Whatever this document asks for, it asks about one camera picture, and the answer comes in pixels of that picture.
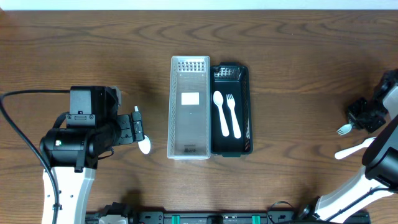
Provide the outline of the white plastic fork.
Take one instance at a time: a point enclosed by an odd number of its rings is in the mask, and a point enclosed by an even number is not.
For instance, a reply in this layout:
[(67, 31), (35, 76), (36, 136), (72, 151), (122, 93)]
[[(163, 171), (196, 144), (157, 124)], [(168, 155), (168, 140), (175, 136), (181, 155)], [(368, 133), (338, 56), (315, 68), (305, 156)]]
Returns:
[(356, 146), (349, 147), (349, 148), (346, 148), (346, 149), (343, 149), (343, 150), (340, 150), (340, 151), (336, 152), (335, 153), (335, 159), (340, 160), (340, 159), (346, 158), (349, 155), (359, 151), (360, 149), (369, 147), (373, 143), (375, 138), (376, 137), (367, 138), (361, 144), (358, 144)]

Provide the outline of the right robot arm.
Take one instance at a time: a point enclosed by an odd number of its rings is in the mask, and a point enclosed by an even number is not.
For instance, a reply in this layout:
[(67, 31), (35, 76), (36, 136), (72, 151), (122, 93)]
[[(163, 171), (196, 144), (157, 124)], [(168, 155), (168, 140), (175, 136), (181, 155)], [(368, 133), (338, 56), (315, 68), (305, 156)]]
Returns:
[(346, 110), (348, 126), (373, 138), (359, 172), (330, 194), (318, 197), (295, 219), (343, 223), (370, 203), (397, 193), (397, 70), (385, 72), (370, 100), (360, 98)]

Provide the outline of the pink plastic spoon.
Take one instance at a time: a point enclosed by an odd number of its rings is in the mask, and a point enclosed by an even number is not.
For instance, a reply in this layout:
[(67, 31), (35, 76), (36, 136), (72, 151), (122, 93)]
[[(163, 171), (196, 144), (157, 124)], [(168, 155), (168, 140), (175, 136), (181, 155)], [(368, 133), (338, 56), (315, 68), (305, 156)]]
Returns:
[(217, 106), (220, 116), (220, 125), (221, 125), (221, 133), (224, 137), (229, 136), (229, 129), (225, 119), (224, 111), (223, 111), (223, 95), (220, 91), (215, 91), (213, 93), (213, 102)]

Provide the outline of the light green plastic fork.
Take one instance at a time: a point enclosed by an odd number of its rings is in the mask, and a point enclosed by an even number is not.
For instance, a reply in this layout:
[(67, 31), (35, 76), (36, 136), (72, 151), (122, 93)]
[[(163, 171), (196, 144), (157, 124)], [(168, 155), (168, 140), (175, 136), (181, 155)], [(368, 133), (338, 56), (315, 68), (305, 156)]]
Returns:
[(341, 128), (339, 128), (336, 133), (339, 134), (340, 136), (348, 134), (353, 128), (353, 125), (351, 123), (342, 125)]

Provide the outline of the clear plastic basket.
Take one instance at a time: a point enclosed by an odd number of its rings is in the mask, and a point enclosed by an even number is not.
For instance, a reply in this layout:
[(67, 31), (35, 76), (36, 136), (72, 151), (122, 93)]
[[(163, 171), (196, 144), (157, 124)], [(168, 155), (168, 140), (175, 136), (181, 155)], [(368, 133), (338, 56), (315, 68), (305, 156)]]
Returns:
[[(181, 94), (199, 92), (199, 105), (181, 105)], [(211, 152), (209, 56), (173, 56), (170, 65), (167, 157), (204, 160)]]

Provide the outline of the black plastic basket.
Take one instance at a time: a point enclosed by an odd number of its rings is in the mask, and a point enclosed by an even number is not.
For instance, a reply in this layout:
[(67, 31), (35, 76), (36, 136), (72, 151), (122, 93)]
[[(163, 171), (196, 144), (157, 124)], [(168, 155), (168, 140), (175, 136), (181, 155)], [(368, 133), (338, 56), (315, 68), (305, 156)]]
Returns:
[[(211, 93), (219, 91), (224, 98), (223, 112), (229, 129), (229, 136), (222, 135), (220, 114), (217, 105), (211, 103), (211, 153), (223, 157), (239, 157), (253, 151), (251, 126), (251, 97), (249, 88), (249, 70), (246, 66), (234, 62), (221, 62), (210, 69)], [(235, 100), (235, 115), (241, 137), (234, 137), (233, 119), (227, 105), (226, 95)]]

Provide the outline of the pink-white plastic fork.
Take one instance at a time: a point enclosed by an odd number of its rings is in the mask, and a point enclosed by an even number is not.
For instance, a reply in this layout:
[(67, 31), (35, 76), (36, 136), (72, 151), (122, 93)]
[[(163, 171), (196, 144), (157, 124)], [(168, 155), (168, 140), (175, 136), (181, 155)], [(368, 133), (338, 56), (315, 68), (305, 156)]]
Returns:
[(242, 134), (240, 131), (239, 123), (238, 123), (238, 120), (236, 117), (236, 112), (235, 112), (236, 103), (235, 103), (235, 100), (234, 100), (232, 94), (227, 94), (226, 99), (227, 99), (228, 108), (230, 109), (230, 112), (231, 112), (234, 137), (236, 139), (239, 139), (239, 138), (241, 138)]

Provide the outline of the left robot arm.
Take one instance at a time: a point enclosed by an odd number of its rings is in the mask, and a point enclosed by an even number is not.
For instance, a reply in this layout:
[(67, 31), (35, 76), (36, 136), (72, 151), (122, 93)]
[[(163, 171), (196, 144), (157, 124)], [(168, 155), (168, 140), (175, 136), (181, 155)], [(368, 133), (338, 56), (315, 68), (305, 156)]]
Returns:
[(86, 206), (98, 162), (115, 146), (138, 142), (150, 151), (141, 114), (68, 114), (67, 126), (56, 123), (41, 139), (49, 170), (44, 171), (44, 210), (42, 223), (84, 223)]

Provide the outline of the white plastic spoon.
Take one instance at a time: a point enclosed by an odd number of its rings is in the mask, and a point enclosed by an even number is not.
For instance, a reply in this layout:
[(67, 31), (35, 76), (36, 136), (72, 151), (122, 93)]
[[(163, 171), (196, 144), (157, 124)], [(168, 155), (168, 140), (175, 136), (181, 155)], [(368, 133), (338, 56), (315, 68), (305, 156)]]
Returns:
[[(134, 107), (134, 111), (139, 111), (138, 106)], [(144, 140), (138, 142), (139, 149), (143, 154), (150, 153), (151, 143), (149, 137), (144, 133)]]

